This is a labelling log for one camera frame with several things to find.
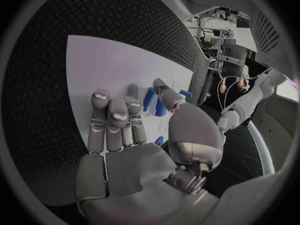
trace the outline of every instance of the person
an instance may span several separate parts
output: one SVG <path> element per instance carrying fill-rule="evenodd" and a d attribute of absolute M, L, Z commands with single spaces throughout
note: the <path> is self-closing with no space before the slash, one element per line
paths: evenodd
<path fill-rule="evenodd" d="M 241 93 L 245 93 L 250 88 L 249 81 L 248 81 L 249 78 L 250 78 L 249 77 L 249 67 L 247 65 L 244 65 L 241 78 L 239 79 L 239 81 L 237 83 L 238 91 L 240 91 Z M 223 78 L 221 85 L 220 85 L 221 94 L 224 94 L 226 90 L 227 90 L 226 78 Z"/>

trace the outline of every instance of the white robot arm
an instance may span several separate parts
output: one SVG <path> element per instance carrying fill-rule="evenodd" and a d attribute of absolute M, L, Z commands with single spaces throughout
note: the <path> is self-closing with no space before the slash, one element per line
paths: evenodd
<path fill-rule="evenodd" d="M 223 135 L 229 129 L 235 129 L 248 119 L 257 104 L 274 93 L 274 87 L 282 84 L 286 77 L 279 71 L 272 69 L 268 74 L 261 74 L 253 88 L 245 95 L 227 106 L 222 112 L 217 125 Z"/>

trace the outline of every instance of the mesh surface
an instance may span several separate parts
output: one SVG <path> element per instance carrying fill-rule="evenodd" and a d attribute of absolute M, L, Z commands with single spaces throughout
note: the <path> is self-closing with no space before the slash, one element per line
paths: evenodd
<path fill-rule="evenodd" d="M 67 89 L 68 35 L 123 42 L 189 68 L 194 72 L 189 87 L 193 103 L 208 67 L 194 38 L 160 0 L 48 0 L 27 24 L 11 54 L 2 115 L 20 174 L 37 197 L 51 206 L 75 201 L 76 170 L 87 152 Z"/>

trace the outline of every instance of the vent grille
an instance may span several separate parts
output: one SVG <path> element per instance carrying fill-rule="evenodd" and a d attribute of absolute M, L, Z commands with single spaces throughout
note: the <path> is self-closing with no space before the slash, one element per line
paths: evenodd
<path fill-rule="evenodd" d="M 259 12 L 257 23 L 255 26 L 255 36 L 259 49 L 263 53 L 268 53 L 279 43 L 279 35 L 276 30 L 266 18 L 266 16 Z"/>

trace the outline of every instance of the black perforated panel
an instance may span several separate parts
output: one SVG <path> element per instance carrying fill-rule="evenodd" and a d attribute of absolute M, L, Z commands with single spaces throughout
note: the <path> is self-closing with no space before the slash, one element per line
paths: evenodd
<path fill-rule="evenodd" d="M 127 43 L 191 69 L 195 74 L 189 90 L 194 100 L 208 67 L 188 30 L 159 0 L 47 1 L 11 54 L 2 114 L 18 170 L 39 199 L 51 206 L 75 201 L 76 170 L 87 152 L 67 89 L 68 35 Z"/>

